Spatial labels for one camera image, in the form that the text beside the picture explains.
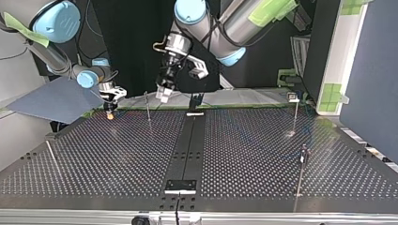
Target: gray paper sheet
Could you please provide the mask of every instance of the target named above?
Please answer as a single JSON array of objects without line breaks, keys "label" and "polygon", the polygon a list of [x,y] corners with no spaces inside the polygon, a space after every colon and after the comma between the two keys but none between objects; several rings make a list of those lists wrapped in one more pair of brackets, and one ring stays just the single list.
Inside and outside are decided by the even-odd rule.
[{"label": "gray paper sheet", "polygon": [[[98,88],[93,91],[99,94]],[[76,81],[58,78],[7,106],[10,110],[71,124],[83,113],[103,103],[100,96],[82,88]]]}]

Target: white wall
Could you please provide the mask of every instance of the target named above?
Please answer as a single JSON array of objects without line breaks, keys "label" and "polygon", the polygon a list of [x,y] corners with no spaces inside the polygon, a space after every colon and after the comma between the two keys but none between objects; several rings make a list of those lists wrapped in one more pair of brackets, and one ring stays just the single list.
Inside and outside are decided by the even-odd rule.
[{"label": "white wall", "polygon": [[[25,49],[15,34],[0,30],[0,59]],[[0,171],[39,146],[51,132],[49,121],[4,110],[16,98],[45,84],[30,52],[0,60]]]},{"label": "white wall", "polygon": [[[358,15],[339,16],[330,45],[328,64],[317,102],[321,102],[325,83],[340,83],[342,85],[341,94],[345,94],[360,41],[360,32],[366,16],[367,7],[367,5],[364,5]],[[317,108],[319,114],[340,115],[343,104],[338,106],[336,112],[320,112],[318,110],[320,105],[318,104]]]}]

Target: thin pin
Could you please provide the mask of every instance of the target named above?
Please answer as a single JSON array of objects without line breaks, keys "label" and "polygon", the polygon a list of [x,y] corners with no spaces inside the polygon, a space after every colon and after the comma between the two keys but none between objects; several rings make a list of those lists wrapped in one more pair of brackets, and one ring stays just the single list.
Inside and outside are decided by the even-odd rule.
[{"label": "thin pin", "polygon": [[55,158],[55,155],[54,155],[53,149],[52,149],[52,147],[51,147],[51,145],[50,145],[50,142],[49,142],[49,141],[46,141],[46,143],[47,143],[47,147],[49,148],[49,151],[50,151],[51,157],[53,158],[53,160],[54,160],[54,161],[56,161],[56,158]]},{"label": "thin pin", "polygon": [[145,95],[145,103],[146,103],[146,112],[148,114],[148,121],[150,121],[151,119],[150,119],[148,92],[145,92],[144,95]]}]

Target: robotic arm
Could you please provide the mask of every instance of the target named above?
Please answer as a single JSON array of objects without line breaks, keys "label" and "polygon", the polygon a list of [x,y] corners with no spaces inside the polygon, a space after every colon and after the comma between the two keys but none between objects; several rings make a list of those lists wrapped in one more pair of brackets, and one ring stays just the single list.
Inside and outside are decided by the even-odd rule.
[{"label": "robotic arm", "polygon": [[296,0],[234,0],[220,20],[207,8],[206,0],[176,0],[175,21],[163,43],[155,51],[163,53],[157,79],[158,98],[166,103],[176,88],[176,76],[187,62],[194,64],[190,75],[203,79],[206,64],[191,55],[196,38],[225,66],[231,67],[246,52],[247,43],[267,24],[281,20],[298,4]]},{"label": "robotic arm", "polygon": [[[50,40],[47,47],[27,38],[21,31],[6,26],[6,14],[23,24],[30,31]],[[65,43],[77,34],[80,27],[79,9],[68,0],[1,0],[0,29],[9,33],[19,33],[19,38],[27,48],[47,64],[55,75],[77,80],[83,88],[99,86],[104,109],[109,119],[117,103],[127,95],[126,90],[115,86],[113,72],[107,59],[94,59],[92,67],[73,65],[55,43]]]}]

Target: green tape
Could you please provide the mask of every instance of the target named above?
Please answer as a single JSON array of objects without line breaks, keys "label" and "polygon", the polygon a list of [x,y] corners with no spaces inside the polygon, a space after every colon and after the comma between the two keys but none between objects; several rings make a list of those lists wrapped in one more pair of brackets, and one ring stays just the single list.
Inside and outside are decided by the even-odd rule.
[{"label": "green tape", "polygon": [[295,0],[263,0],[249,16],[249,21],[265,27],[270,22],[281,20],[298,4]]},{"label": "green tape", "polygon": [[29,38],[46,48],[49,46],[50,40],[47,39],[47,37],[29,30],[21,22],[19,22],[7,12],[4,12],[4,21],[6,23],[6,27],[19,31],[26,38]]},{"label": "green tape", "polygon": [[359,15],[364,4],[369,0],[344,0],[341,15]]},{"label": "green tape", "polygon": [[325,83],[318,110],[320,112],[336,112],[342,98],[341,89],[342,85],[339,83]]}]

